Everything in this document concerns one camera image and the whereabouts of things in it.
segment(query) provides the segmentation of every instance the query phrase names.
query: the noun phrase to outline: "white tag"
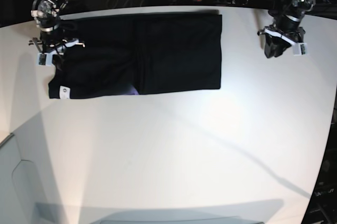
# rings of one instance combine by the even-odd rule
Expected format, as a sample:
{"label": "white tag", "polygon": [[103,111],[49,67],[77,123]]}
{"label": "white tag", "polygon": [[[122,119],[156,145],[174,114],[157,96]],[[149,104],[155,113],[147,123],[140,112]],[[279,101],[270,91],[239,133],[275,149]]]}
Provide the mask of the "white tag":
{"label": "white tag", "polygon": [[60,86],[60,99],[70,99],[70,88]]}

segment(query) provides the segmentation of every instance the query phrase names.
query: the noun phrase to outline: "sticker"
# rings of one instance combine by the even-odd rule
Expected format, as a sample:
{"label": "sticker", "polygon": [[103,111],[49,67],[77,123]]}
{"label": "sticker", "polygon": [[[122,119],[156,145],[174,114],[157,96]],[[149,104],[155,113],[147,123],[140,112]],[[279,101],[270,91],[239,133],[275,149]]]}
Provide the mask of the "sticker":
{"label": "sticker", "polygon": [[60,86],[60,99],[70,99],[70,88]]}

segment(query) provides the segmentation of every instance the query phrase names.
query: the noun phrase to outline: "garment label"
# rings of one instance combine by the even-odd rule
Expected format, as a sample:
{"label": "garment label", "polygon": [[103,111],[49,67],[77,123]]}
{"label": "garment label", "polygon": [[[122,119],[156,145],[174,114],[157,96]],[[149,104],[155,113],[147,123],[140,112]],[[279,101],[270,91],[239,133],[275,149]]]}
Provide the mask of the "garment label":
{"label": "garment label", "polygon": [[60,86],[60,99],[70,99],[70,88]]}

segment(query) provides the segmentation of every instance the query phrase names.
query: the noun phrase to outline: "folded black garment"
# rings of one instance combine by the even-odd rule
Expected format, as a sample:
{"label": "folded black garment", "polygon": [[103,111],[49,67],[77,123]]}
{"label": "folded black garment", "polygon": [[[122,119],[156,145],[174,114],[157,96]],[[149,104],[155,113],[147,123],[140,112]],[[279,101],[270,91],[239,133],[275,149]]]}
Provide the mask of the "folded black garment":
{"label": "folded black garment", "polygon": [[222,16],[132,15],[76,20],[66,35],[86,47],[66,50],[49,83],[51,99],[217,90]]}

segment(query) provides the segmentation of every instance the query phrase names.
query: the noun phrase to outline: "white table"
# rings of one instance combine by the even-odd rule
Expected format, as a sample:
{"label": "white table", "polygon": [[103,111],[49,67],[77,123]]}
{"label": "white table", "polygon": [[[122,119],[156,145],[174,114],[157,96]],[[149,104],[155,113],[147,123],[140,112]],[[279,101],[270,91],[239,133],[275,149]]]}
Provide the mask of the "white table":
{"label": "white table", "polygon": [[49,100],[54,69],[36,66],[27,46],[35,24],[0,29],[1,126],[36,164],[62,223],[301,223],[329,134],[337,21],[307,16],[310,55],[289,49],[268,60],[256,34],[272,21],[266,11],[146,7],[67,18],[205,9],[223,15],[218,91]]}

